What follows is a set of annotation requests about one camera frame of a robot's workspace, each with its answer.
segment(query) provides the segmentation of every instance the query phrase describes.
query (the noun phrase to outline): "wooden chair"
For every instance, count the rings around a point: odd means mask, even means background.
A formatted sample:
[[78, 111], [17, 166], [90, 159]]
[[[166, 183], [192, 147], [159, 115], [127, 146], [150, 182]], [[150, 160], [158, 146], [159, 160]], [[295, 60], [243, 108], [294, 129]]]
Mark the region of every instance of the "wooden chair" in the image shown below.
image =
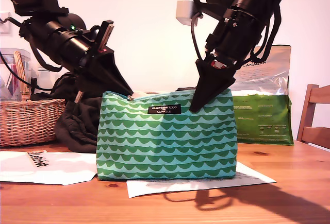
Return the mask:
[[330, 85], [322, 88], [314, 84], [307, 86], [297, 140], [330, 149], [330, 128], [311, 127], [316, 104], [330, 104]]

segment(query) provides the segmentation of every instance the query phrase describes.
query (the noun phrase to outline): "green patterned bag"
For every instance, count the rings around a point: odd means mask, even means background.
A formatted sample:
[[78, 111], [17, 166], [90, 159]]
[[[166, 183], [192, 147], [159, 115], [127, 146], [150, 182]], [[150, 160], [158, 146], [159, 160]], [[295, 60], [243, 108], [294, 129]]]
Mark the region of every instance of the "green patterned bag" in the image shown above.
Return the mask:
[[196, 113], [194, 90], [134, 100], [105, 92], [97, 136], [97, 175], [113, 179], [232, 178], [237, 130], [224, 91]]

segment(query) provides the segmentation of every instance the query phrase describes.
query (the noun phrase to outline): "black fabric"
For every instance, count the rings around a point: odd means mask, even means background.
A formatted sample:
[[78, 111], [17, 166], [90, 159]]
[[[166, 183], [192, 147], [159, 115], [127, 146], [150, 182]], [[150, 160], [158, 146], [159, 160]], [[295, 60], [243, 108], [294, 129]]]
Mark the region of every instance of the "black fabric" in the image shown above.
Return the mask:
[[69, 150], [96, 153], [97, 129], [102, 98], [89, 98], [79, 103], [69, 101], [55, 123], [56, 138]]
[[54, 126], [57, 140], [72, 152], [95, 153], [102, 93], [84, 93], [76, 104], [76, 80], [75, 75], [66, 73], [55, 82], [50, 94], [33, 94], [31, 100], [65, 99], [65, 110]]

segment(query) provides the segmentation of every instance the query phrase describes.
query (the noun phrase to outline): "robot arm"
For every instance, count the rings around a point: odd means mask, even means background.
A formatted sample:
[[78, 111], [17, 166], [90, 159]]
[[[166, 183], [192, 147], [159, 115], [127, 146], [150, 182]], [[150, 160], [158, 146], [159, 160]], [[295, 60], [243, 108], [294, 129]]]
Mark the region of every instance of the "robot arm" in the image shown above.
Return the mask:
[[[206, 40], [204, 60], [198, 52], [193, 34], [200, 79], [190, 106], [191, 111], [198, 111], [232, 85], [235, 82], [235, 72], [245, 63], [266, 61], [281, 24], [279, 8], [281, 1], [206, 0], [207, 3], [201, 3], [199, 0], [183, 0], [178, 2], [177, 18], [185, 25], [187, 25], [187, 19], [190, 19], [192, 33], [193, 26], [197, 24], [196, 19], [202, 13], [219, 20], [214, 32]], [[268, 38], [272, 15], [274, 15], [274, 25]], [[265, 27], [266, 34], [261, 49], [254, 54], [254, 47], [259, 43]], [[264, 48], [263, 57], [257, 58]]]
[[[20, 36], [27, 40], [39, 63], [54, 72], [62, 66], [78, 75], [80, 92], [111, 90], [123, 95], [133, 94], [114, 63], [113, 50], [106, 46], [113, 30], [113, 21], [86, 30], [83, 20], [58, 6], [57, 0], [11, 0], [15, 12], [30, 16], [23, 23], [13, 18], [7, 21], [20, 27]], [[44, 62], [38, 50], [61, 65]]]

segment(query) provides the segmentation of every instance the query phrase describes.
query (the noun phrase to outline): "wooden table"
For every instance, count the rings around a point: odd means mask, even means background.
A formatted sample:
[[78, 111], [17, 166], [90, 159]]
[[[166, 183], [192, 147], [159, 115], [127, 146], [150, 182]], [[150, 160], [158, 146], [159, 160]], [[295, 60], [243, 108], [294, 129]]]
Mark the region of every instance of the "wooden table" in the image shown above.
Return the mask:
[[[68, 151], [58, 144], [17, 148]], [[129, 199], [125, 182], [1, 183], [1, 223], [330, 223], [330, 153], [239, 144], [238, 161], [274, 184]]]

